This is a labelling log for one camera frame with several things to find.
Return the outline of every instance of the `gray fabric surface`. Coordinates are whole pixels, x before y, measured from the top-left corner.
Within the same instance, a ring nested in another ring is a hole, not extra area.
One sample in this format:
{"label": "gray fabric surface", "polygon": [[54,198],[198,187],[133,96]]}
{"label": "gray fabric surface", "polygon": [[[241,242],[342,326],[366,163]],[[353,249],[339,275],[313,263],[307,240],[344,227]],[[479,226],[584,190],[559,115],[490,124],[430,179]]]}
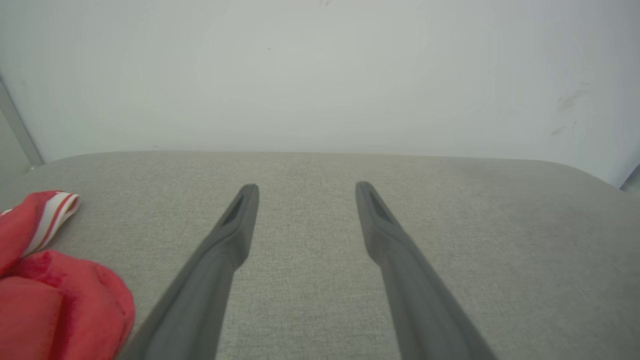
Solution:
{"label": "gray fabric surface", "polygon": [[640,202],[540,161],[354,154],[119,152],[0,188],[78,193],[53,249],[110,267],[134,331],[245,183],[260,186],[218,359],[398,359],[355,183],[371,182],[498,357],[640,358]]}

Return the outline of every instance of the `wall stain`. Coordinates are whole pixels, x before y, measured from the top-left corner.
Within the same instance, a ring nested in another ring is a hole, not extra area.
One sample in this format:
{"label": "wall stain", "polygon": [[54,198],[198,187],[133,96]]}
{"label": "wall stain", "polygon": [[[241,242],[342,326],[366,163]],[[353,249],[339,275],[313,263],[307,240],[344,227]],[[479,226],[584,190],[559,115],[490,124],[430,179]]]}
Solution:
{"label": "wall stain", "polygon": [[558,99],[557,112],[566,113],[575,107],[575,102],[580,99],[587,92],[585,90],[578,90],[571,96],[562,96]]}
{"label": "wall stain", "polygon": [[565,128],[566,128],[566,126],[559,127],[559,128],[557,128],[557,129],[555,129],[555,130],[554,130],[552,133],[550,133],[549,135],[551,135],[551,136],[557,136],[557,135],[560,135],[560,134],[564,133],[564,129],[565,129]]}

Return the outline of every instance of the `gray cushion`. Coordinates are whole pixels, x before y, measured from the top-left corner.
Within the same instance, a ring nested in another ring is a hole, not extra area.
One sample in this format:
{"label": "gray cushion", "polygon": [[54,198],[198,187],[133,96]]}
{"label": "gray cushion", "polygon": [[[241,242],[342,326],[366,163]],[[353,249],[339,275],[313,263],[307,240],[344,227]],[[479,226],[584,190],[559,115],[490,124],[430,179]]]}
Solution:
{"label": "gray cushion", "polygon": [[42,166],[0,209],[62,189],[83,204],[53,249],[110,267],[134,331],[243,184],[260,186],[218,359],[398,359],[356,213],[371,182],[504,359],[640,358],[640,202],[541,161],[118,152]]}

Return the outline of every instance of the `white wall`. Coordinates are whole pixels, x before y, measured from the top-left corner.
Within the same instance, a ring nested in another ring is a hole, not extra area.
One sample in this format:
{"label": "white wall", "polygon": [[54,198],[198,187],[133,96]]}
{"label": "white wall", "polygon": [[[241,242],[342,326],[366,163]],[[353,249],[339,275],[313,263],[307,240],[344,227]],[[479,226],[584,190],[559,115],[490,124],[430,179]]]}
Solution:
{"label": "white wall", "polygon": [[0,109],[0,186],[29,171],[31,163]]}
{"label": "white wall", "polygon": [[638,0],[0,0],[45,161],[123,150],[640,162]]}

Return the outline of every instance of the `red fabric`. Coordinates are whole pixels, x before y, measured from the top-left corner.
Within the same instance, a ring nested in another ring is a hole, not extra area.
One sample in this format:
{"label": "red fabric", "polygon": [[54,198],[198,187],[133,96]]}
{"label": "red fabric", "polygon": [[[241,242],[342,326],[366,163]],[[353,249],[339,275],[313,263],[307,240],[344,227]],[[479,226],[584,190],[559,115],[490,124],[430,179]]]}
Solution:
{"label": "red fabric", "polygon": [[134,320],[120,278],[54,250],[20,260],[53,195],[0,216],[0,359],[112,359]]}

